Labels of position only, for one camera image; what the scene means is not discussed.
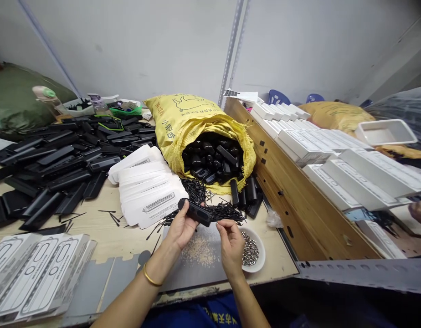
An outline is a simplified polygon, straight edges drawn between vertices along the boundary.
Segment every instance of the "blue shirt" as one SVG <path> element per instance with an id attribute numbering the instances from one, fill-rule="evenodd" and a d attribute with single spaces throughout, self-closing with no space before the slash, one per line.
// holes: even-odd
<path id="1" fill-rule="evenodd" d="M 241 327 L 233 293 L 156 308 L 142 327 Z"/>

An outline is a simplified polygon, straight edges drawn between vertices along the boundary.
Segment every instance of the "workbench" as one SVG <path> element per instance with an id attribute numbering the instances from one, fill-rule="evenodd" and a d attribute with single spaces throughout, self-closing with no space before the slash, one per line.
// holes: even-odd
<path id="1" fill-rule="evenodd" d="M 12 187 L 0 182 L 0 195 L 11 190 L 13 190 Z M 227 201 L 231 200 L 231 196 L 228 195 L 214 195 L 208 203 L 210 205 L 216 205 L 222 201 L 220 197 Z M 127 226 L 125 219 L 122 218 L 119 227 L 117 227 L 107 212 L 99 212 L 99 210 L 116 211 L 115 216 L 117 218 L 122 216 L 118 186 L 112 185 L 108 180 L 104 183 L 98 198 L 84 201 L 74 210 L 74 213 L 85 214 L 74 219 L 72 221 L 73 225 L 69 230 L 69 234 L 71 235 L 89 234 L 91 239 L 98 242 L 92 256 L 92 260 L 95 260 L 96 263 L 106 262 L 111 257 L 122 257 L 123 260 L 129 260 L 134 254 L 140 254 L 143 251 L 152 252 L 156 246 L 159 235 L 162 235 L 163 233 L 163 229 L 161 229 L 159 233 L 155 231 L 151 237 L 146 240 L 154 226 L 141 230 L 138 227 Z M 62 218 L 62 222 L 74 216 L 75 215 L 69 215 Z M 262 204 L 256 219 L 252 220 L 249 217 L 246 219 L 247 226 L 256 231 L 262 239 L 266 249 L 264 267 L 257 273 L 246 273 L 247 281 L 250 285 L 284 279 L 298 273 L 277 229 L 270 228 L 266 225 L 266 217 L 267 210 L 264 204 Z M 22 231 L 18 230 L 21 225 L 22 221 L 18 220 L 7 227 L 0 229 L 0 240 L 4 236 L 21 233 Z M 58 216 L 54 215 L 44 224 L 43 228 L 58 225 Z M 169 292 L 168 294 L 163 293 L 157 298 L 154 306 L 163 306 L 191 300 L 197 297 L 215 295 L 228 291 L 230 288 L 228 282 L 219 282 L 188 290 L 173 293 Z M 45 325 L 45 327 L 59 327 L 61 323 L 61 316 L 45 319 L 42 323 L 33 322 L 33 324 L 38 327 L 42 327 L 43 325 Z"/>

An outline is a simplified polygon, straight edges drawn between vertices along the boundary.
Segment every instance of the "green container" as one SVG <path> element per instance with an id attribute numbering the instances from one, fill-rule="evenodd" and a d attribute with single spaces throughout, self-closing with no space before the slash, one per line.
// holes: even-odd
<path id="1" fill-rule="evenodd" d="M 136 115 L 142 115 L 142 105 L 139 107 L 136 107 L 131 112 L 126 112 L 121 109 L 115 109 L 115 108 L 109 108 L 110 112 L 112 112 L 113 116 L 116 117 L 124 117 L 124 116 L 136 116 Z"/>

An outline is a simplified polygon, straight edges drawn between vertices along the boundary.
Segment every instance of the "plastic bottle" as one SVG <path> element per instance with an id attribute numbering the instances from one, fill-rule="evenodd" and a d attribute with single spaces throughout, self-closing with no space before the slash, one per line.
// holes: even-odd
<path id="1" fill-rule="evenodd" d="M 63 106 L 62 102 L 57 98 L 56 93 L 50 88 L 35 86 L 32 88 L 32 91 L 37 97 L 36 100 L 43 102 L 54 117 L 57 118 L 60 115 L 67 114 L 65 106 Z"/>

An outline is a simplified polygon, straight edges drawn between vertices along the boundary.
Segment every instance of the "perforated metal bracket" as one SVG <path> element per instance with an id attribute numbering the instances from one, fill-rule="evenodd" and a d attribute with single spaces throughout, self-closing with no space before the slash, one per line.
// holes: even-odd
<path id="1" fill-rule="evenodd" d="M 297 278 L 421 294 L 421 259 L 296 262 Z"/>

